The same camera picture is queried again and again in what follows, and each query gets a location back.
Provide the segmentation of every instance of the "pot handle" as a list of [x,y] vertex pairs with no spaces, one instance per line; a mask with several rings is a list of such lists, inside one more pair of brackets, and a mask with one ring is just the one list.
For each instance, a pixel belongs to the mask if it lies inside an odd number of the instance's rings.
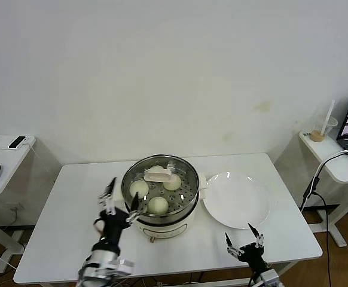
[[205,198],[205,189],[208,187],[206,177],[203,173],[198,173],[199,177],[199,199]]

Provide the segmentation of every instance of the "white table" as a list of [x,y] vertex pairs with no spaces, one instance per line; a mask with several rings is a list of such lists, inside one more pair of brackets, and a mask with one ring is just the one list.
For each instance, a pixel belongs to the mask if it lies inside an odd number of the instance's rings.
[[[299,137],[320,162],[326,160],[336,152],[343,150],[343,148],[329,136],[322,142],[314,142],[309,138],[309,131],[301,131]],[[325,165],[325,170],[336,182],[340,184],[348,184],[348,155],[329,161]],[[345,247],[347,246],[347,243],[335,225],[346,213],[348,213],[348,194],[343,195],[339,207],[328,216],[328,231],[339,247]],[[325,212],[320,210],[318,214],[323,222],[310,225],[310,228],[314,233],[326,231]]]
[[[322,255],[318,242],[267,154],[192,157],[187,160],[207,178],[220,172],[241,171],[268,188],[271,211],[268,219],[258,227],[265,237],[265,261],[293,261],[293,265],[299,260]],[[97,196],[114,176],[120,183],[133,163],[62,167],[15,273],[16,283],[49,286],[48,283],[77,280],[78,270],[99,239],[92,226],[99,212]],[[119,199],[119,184],[116,190]],[[133,276],[247,266],[227,253],[225,232],[237,246],[254,241],[251,231],[233,230],[220,224],[200,203],[196,207],[194,224],[180,236],[150,243],[136,227],[125,230],[120,240],[121,257],[135,262]]]
[[[29,137],[29,145],[35,143],[33,136]],[[26,154],[30,150],[29,145],[23,145],[17,150],[0,149],[0,194],[3,192],[10,179],[14,175],[21,162],[24,160]],[[9,261],[12,255],[22,254],[24,247],[18,243],[23,234],[22,230],[16,230],[12,237],[7,235],[0,229],[0,244],[5,246],[7,250],[2,254],[1,258]],[[6,263],[0,261],[0,273],[5,271]]]

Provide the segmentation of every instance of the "small white box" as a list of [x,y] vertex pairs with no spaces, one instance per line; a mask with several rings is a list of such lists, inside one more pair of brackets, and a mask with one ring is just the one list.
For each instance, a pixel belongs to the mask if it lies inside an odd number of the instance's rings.
[[27,141],[28,141],[28,137],[27,136],[22,136],[24,137],[21,141],[17,140],[19,136],[4,136],[4,135],[0,135],[0,149],[19,149],[20,147],[22,147]]

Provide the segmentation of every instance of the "white wall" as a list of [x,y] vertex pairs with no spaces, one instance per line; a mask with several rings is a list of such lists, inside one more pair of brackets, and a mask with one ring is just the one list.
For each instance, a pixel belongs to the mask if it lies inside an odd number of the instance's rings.
[[348,0],[0,1],[0,134],[61,164],[267,152],[348,105]]

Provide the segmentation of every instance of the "wooden floor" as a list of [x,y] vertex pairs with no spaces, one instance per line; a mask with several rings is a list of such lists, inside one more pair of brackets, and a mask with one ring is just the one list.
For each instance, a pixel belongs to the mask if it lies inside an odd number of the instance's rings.
[[[305,212],[304,216],[308,223],[319,222],[319,217],[315,212]],[[337,224],[338,229],[348,244],[348,215],[346,215]],[[29,240],[31,231],[25,231],[21,242],[26,243]],[[318,242],[323,249],[323,256],[319,259],[308,260],[299,262],[289,271],[287,271],[281,280],[286,287],[306,287],[306,286],[329,286],[327,263],[326,263],[326,243],[325,233],[315,234]],[[332,285],[334,287],[348,287],[348,245],[346,248],[338,248],[331,238],[329,237],[329,250],[331,255],[331,277]],[[4,248],[0,245],[0,254],[4,251]],[[20,256],[16,256],[11,260],[12,265],[18,265]],[[18,286],[12,281],[14,270],[11,270],[8,274],[0,277],[0,286]],[[196,272],[193,274],[176,274],[170,276],[156,276],[146,277],[144,280],[138,280],[136,278],[127,279],[122,286],[119,287],[153,287],[157,285],[156,281],[163,282],[168,285],[181,285],[185,282],[197,282],[201,273]],[[202,276],[202,282],[210,282],[217,280],[237,279],[243,277],[249,277],[251,272],[248,268],[236,268],[226,269],[218,271],[205,272]]]

